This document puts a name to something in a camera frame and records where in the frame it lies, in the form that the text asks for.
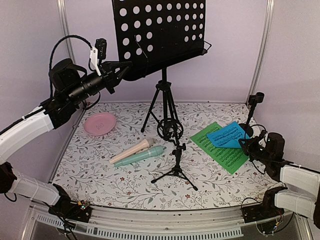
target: purple wall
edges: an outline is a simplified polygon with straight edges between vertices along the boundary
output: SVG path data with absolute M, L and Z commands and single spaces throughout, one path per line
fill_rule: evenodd
M 318 0 L 275 1 L 254 117 L 285 139 L 284 158 L 320 170 L 320 5 Z M 313 237 L 320 230 L 313 223 Z
M 49 58 L 63 36 L 56 0 L 3 2 L 0 7 L 0 129 L 32 111 L 49 97 Z M 66 45 L 59 46 L 54 62 L 66 58 Z M 68 125 L 35 139 L 9 162 L 15 169 L 47 182 L 57 155 L 75 118 Z M 0 195 L 0 239 L 21 238 L 30 201 L 16 203 Z
M 168 68 L 174 99 L 245 103 L 259 53 L 267 1 L 207 0 L 206 4 L 205 40 L 213 46 L 205 56 Z M 118 60 L 112 1 L 92 4 L 87 0 L 68 0 L 65 5 L 70 33 L 92 43 L 105 38 L 107 60 Z M 78 40 L 72 43 L 77 64 L 87 66 L 86 45 Z M 102 91 L 101 100 L 150 102 L 160 79 L 161 73 L 156 72 L 134 82 L 122 81 L 115 94 Z

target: patterned mat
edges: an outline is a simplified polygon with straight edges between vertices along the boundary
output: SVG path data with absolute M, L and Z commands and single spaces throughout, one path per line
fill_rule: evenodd
M 234 121 L 246 121 L 248 109 L 244 104 L 180 103 L 176 109 L 186 143 L 181 167 L 198 188 L 194 191 L 188 181 L 168 176 L 151 184 L 151 180 L 171 170 L 175 158 L 174 145 L 157 135 L 157 124 L 149 119 L 141 133 L 146 103 L 101 103 L 86 112 L 63 156 L 53 183 L 62 186 L 74 200 L 88 200 L 94 205 L 146 210 L 190 210 L 238 206 L 247 197 L 258 200 L 264 192 L 280 185 L 267 174 L 261 175 L 251 162 L 246 162 L 230 175 L 190 137 L 213 122 L 226 126 Z M 115 128 L 105 136 L 92 137 L 84 132 L 84 122 L 93 114 L 109 112 L 116 116 Z M 156 103 L 153 112 L 162 119 L 163 109 Z M 254 127 L 255 135 L 259 129 Z M 157 145 L 165 146 L 161 156 L 115 168 L 109 159 L 152 137 Z M 264 166 L 256 162 L 260 169 Z

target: pink plate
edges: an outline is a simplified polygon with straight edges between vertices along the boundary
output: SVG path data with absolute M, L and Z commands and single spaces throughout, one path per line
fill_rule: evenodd
M 95 137 L 109 133 L 116 125 L 116 117 L 111 113 L 97 113 L 84 123 L 84 131 Z

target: perforated music stand desk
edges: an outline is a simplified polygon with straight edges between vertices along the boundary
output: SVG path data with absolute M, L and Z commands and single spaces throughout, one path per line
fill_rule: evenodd
M 206 1 L 113 0 L 119 61 L 132 61 L 124 77 L 135 81 L 203 55 Z

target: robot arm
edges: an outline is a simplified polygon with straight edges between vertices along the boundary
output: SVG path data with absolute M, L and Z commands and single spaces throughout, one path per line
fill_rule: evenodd
M 7 160 L 36 137 L 68 122 L 72 114 L 80 108 L 79 104 L 88 97 L 96 95 L 103 89 L 107 89 L 111 94 L 115 92 L 114 88 L 119 85 L 132 63 L 117 61 L 102 63 L 106 58 L 106 47 L 107 42 L 104 39 L 98 39 L 96 47 L 91 47 L 90 61 L 95 71 L 89 75 L 85 68 L 73 64 L 70 58 L 57 63 L 49 72 L 50 81 L 55 87 L 54 95 L 42 102 L 30 114 L 0 132 L 0 194 L 9 192 L 22 195 L 52 206 L 51 211 L 53 211 L 49 212 L 62 218 L 67 217 L 68 213 L 72 215 L 72 219 L 89 221 L 91 208 L 87 207 L 88 203 L 84 201 L 79 204 L 72 203 L 62 187 L 40 182 L 13 170 Z
M 283 159 L 285 140 L 275 132 L 267 135 L 265 146 L 260 144 L 266 131 L 239 143 L 250 161 L 260 161 L 273 180 L 286 184 L 265 192 L 261 204 L 242 208 L 245 222 L 253 222 L 283 214 L 284 209 L 314 221 L 320 229 L 320 172 L 294 165 Z

